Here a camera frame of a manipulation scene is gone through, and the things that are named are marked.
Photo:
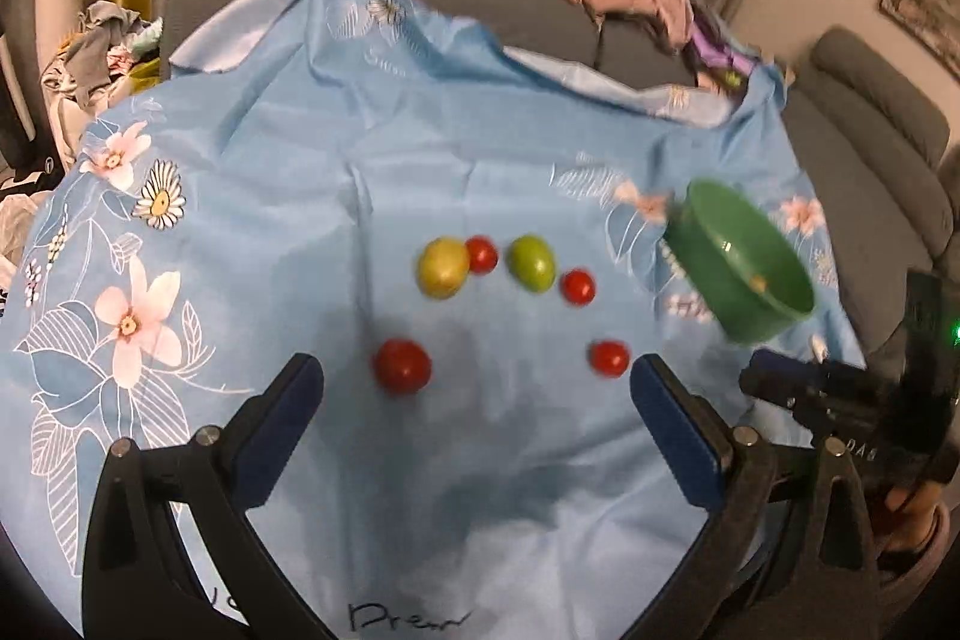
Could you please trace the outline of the person's right hand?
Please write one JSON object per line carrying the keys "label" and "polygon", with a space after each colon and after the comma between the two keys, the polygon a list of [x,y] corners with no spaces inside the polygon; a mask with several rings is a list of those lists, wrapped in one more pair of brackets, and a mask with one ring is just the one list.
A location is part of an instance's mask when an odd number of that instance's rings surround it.
{"label": "person's right hand", "polygon": [[935,481],[895,486],[872,505],[871,526],[878,555],[940,560],[950,537],[942,502],[946,486]]}

